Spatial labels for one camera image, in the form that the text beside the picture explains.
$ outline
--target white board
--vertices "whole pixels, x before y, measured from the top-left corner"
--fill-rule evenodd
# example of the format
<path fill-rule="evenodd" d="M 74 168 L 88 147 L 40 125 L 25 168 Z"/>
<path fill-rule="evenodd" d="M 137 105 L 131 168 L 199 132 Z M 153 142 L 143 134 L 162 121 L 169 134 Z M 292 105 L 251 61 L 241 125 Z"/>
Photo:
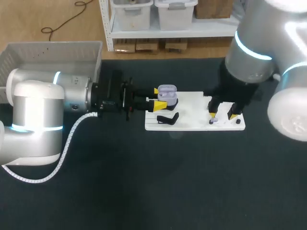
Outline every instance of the white board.
<path fill-rule="evenodd" d="M 243 114 L 228 120 L 227 113 L 233 103 L 222 103 L 216 114 L 217 122 L 209 124 L 211 119 L 208 111 L 208 103 L 211 97 L 204 97 L 203 92 L 177 92 L 178 104 L 173 111 L 160 110 L 153 113 L 146 111 L 145 129 L 151 131 L 236 131 L 245 129 Z M 171 126 L 159 124 L 157 116 L 162 115 L 173 118 L 179 112 L 177 122 Z"/>

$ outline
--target white storage bin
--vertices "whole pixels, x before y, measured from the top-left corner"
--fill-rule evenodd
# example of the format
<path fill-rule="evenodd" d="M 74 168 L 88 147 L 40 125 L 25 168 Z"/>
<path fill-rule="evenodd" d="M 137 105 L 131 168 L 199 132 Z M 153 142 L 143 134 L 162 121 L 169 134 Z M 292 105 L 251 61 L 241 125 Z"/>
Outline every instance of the white storage bin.
<path fill-rule="evenodd" d="M 123 31 L 148 30 L 150 26 L 150 6 L 154 0 L 111 0 L 116 18 Z"/>
<path fill-rule="evenodd" d="M 161 30 L 187 30 L 198 0 L 154 0 L 159 8 Z"/>

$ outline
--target small purple object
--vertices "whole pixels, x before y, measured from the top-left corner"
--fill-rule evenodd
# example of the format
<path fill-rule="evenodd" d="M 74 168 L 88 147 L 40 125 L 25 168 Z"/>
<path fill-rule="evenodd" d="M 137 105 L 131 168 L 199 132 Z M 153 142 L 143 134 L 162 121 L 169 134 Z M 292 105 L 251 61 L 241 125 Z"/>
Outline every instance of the small purple object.
<path fill-rule="evenodd" d="M 175 85 L 160 85 L 158 87 L 159 92 L 177 92 L 177 87 Z"/>
<path fill-rule="evenodd" d="M 177 103 L 177 94 L 175 92 L 160 92 L 158 101 L 167 102 L 167 106 L 173 106 Z"/>

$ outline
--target white cable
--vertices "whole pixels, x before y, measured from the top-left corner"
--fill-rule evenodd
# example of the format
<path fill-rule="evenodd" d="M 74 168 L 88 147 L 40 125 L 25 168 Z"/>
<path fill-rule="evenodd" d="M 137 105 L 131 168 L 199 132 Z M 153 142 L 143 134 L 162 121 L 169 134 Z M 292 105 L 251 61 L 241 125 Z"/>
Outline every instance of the white cable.
<path fill-rule="evenodd" d="M 60 167 L 62 166 L 63 162 L 64 162 L 64 159 L 65 159 L 65 156 L 66 156 L 66 153 L 67 153 L 67 150 L 68 150 L 68 147 L 69 147 L 69 144 L 71 142 L 71 138 L 72 138 L 72 135 L 74 133 L 74 131 L 76 130 L 77 126 L 86 118 L 88 117 L 94 117 L 94 116 L 98 116 L 97 113 L 88 113 L 88 114 L 85 114 L 83 116 L 81 116 L 76 122 L 75 124 L 72 126 L 71 128 L 71 131 L 69 132 L 69 135 L 67 137 L 67 141 L 66 141 L 66 144 L 65 144 L 65 147 L 64 147 L 64 150 L 63 150 L 63 153 L 62 153 L 62 156 L 61 158 L 59 159 L 59 162 L 58 162 L 58 165 L 56 166 L 56 168 L 53 170 L 53 172 L 43 178 L 43 179 L 39 179 L 39 180 L 32 180 L 32 179 L 27 179 L 27 178 L 24 178 L 24 177 L 21 177 L 17 174 L 15 174 L 14 172 L 12 172 L 7 166 L 3 165 L 2 167 L 4 168 L 5 171 L 7 171 L 11 176 L 15 177 L 17 180 L 20 180 L 20 181 L 23 181 L 23 182 L 26 182 L 26 183 L 32 183 L 32 184 L 37 184 L 37 183 L 43 183 L 43 182 L 46 182 L 48 180 L 50 180 L 55 174 L 57 174 L 57 172 L 59 171 Z"/>

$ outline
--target black cable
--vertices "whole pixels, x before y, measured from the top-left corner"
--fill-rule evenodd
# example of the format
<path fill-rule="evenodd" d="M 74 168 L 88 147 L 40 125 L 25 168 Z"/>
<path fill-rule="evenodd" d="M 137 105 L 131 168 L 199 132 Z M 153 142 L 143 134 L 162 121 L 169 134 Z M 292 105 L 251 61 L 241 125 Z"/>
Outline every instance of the black cable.
<path fill-rule="evenodd" d="M 94 1 L 94 0 L 90 0 L 89 2 L 84 2 L 84 1 L 75 2 L 75 4 L 74 4 L 75 6 L 84 6 L 83 10 L 80 13 L 78 13 L 75 16 L 73 16 L 72 18 L 68 19 L 66 22 L 64 22 L 62 25 L 60 25 L 55 30 L 53 30 L 51 27 L 44 27 L 43 29 L 41 29 L 41 32 L 44 33 L 44 34 L 50 34 L 49 41 L 51 42 L 51 37 L 52 37 L 53 33 L 55 31 L 57 31 L 59 28 L 61 28 L 63 25 L 65 25 L 66 23 L 71 21 L 72 19 L 74 19 L 74 18 L 78 17 L 80 14 L 82 14 L 86 10 L 87 4 L 91 3 L 92 1 Z"/>

